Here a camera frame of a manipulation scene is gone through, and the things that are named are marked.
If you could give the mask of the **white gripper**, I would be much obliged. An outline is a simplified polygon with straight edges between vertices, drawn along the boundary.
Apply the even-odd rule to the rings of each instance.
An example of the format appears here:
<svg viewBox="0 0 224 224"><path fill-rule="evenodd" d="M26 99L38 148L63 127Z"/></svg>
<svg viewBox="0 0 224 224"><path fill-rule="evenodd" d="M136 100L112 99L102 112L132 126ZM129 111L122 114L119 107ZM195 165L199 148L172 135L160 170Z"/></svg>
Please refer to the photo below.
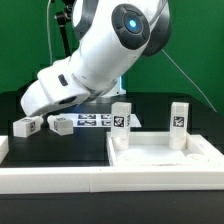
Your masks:
<svg viewBox="0 0 224 224"><path fill-rule="evenodd" d="M80 104L89 96L90 92L74 80L37 80L22 96L21 106L27 116L39 116Z"/></svg>

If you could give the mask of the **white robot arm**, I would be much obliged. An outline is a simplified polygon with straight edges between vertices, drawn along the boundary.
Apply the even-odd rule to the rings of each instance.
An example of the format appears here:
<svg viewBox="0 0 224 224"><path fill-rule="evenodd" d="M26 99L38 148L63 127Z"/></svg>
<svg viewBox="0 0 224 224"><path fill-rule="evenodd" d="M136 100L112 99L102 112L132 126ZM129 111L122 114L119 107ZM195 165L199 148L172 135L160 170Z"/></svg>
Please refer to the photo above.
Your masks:
<svg viewBox="0 0 224 224"><path fill-rule="evenodd" d="M96 100L170 36L168 0L75 0L71 21L79 47L39 71L21 98L28 116Z"/></svg>

